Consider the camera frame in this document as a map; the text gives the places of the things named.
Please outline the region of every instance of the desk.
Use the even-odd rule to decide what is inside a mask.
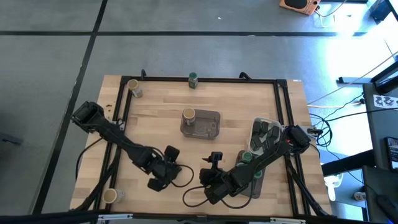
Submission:
[[[377,93],[374,84],[364,84],[363,93],[366,110],[379,110],[380,108],[376,107],[373,103],[373,95],[380,95]],[[391,91],[386,96],[398,97],[398,89]],[[323,164],[322,169],[325,176],[345,172],[345,169],[360,169],[362,166],[377,166],[382,169],[389,169],[388,150],[384,138],[398,138],[398,132],[396,131],[398,127],[398,111],[389,110],[369,113],[368,122],[373,150],[371,149],[339,161]]]
[[[378,195],[387,195],[390,200],[398,202],[398,174],[389,170],[364,166],[362,168],[366,206],[370,222],[388,223],[388,218],[376,202]]]
[[[113,114],[120,79],[120,76],[105,76],[99,93],[98,104],[104,108],[105,116],[108,119]],[[302,83],[289,80],[287,84],[295,124],[309,126],[311,122]],[[124,201],[112,206],[113,212],[292,216],[283,158],[267,167],[260,198],[252,200],[243,209],[229,209],[222,203],[216,205],[205,203],[197,208],[188,208],[182,203],[184,191],[200,185],[198,178],[200,169],[211,166],[202,158],[208,157],[212,151],[221,151],[224,155],[219,166],[228,170],[234,166],[237,153],[242,149],[247,149],[254,117],[262,116],[278,120],[272,85],[199,82],[196,90],[189,89],[188,83],[184,82],[140,81],[140,85],[144,91],[144,96],[138,99],[133,98],[131,101],[126,136],[134,142],[154,146],[162,151],[168,144],[176,147],[181,151],[177,162],[191,166],[195,171],[195,177],[193,182],[185,188],[175,188],[170,185],[159,193],[154,192],[147,187],[149,176],[135,167],[123,151],[116,188],[123,189],[126,196]],[[182,110],[186,107],[221,113],[221,130],[214,141],[185,138],[182,135],[180,120]],[[124,108],[124,100],[122,100],[121,108]],[[287,120],[284,106],[283,114],[285,120]],[[90,134],[87,145],[98,138],[98,133]],[[105,146],[106,142],[101,141],[83,156],[70,208],[75,208],[81,204],[96,185],[100,176]],[[301,158],[308,189],[323,209],[331,213],[318,152],[309,148],[302,154]],[[186,183],[190,176],[190,171],[183,169],[175,183]],[[300,191],[297,186],[295,189],[298,209],[300,213],[303,213]],[[189,204],[195,204],[204,199],[203,189],[194,190],[186,197]],[[235,198],[229,196],[225,198],[227,203],[234,206],[244,204],[247,199],[242,195]]]

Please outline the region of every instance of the green cup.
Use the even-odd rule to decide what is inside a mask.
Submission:
[[[253,155],[250,152],[244,152],[242,154],[241,161],[244,163],[249,163],[253,159]]]

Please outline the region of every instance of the wooden table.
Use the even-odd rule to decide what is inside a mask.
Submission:
[[[105,116],[112,117],[121,76],[107,75],[98,97],[98,104],[104,108]],[[303,85],[299,80],[288,80],[289,96],[295,124],[311,125]],[[202,160],[212,151],[223,152],[219,166],[229,170],[234,166],[237,153],[247,149],[250,128],[254,117],[260,116],[278,120],[274,89],[270,84],[257,83],[199,83],[196,90],[189,89],[182,82],[140,81],[144,91],[142,98],[133,98],[126,126],[126,136],[139,144],[154,146],[164,150],[172,145],[180,150],[179,164],[193,168],[195,177],[185,188],[168,186],[161,192],[147,187],[149,176],[135,167],[123,151],[116,188],[125,192],[125,199],[112,206],[114,212],[129,213],[168,213],[168,214],[209,214],[209,215],[250,215],[291,217],[292,209],[287,184],[287,174],[283,158],[267,166],[264,184],[259,199],[254,199],[243,209],[229,209],[221,202],[216,205],[205,203],[197,208],[188,208],[182,203],[182,195],[190,187],[199,186],[201,168],[211,164]],[[125,99],[122,100],[120,117],[123,114]],[[182,110],[187,107],[213,110],[221,113],[221,130],[214,140],[186,138],[180,132]],[[284,103],[284,119],[287,121]],[[88,136],[87,145],[99,138],[98,133]],[[100,141],[83,156],[78,179],[70,208],[81,204],[96,185],[106,147]],[[305,182],[312,195],[325,211],[331,213],[318,152],[309,148],[301,155]],[[188,169],[179,173],[176,184],[186,183],[191,176]],[[299,188],[295,186],[297,203],[303,213]],[[191,191],[186,200],[196,204],[206,199],[203,189]],[[233,206],[242,205],[247,197],[227,196],[225,200]]]

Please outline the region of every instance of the gray object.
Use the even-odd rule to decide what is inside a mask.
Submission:
[[[214,140],[220,133],[221,115],[217,111],[196,110],[195,124],[188,126],[181,115],[180,130],[185,137]]]

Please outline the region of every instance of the small cup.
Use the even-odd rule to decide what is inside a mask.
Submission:
[[[253,155],[250,152],[243,152],[241,162],[249,163],[253,159]]]
[[[142,89],[139,87],[137,80],[130,80],[127,82],[127,87],[132,92],[135,98],[140,98],[143,96]]]
[[[124,198],[124,192],[119,189],[106,189],[102,199],[105,203],[118,203]]]
[[[192,126],[195,122],[195,110],[193,108],[185,108],[182,116],[188,126]]]

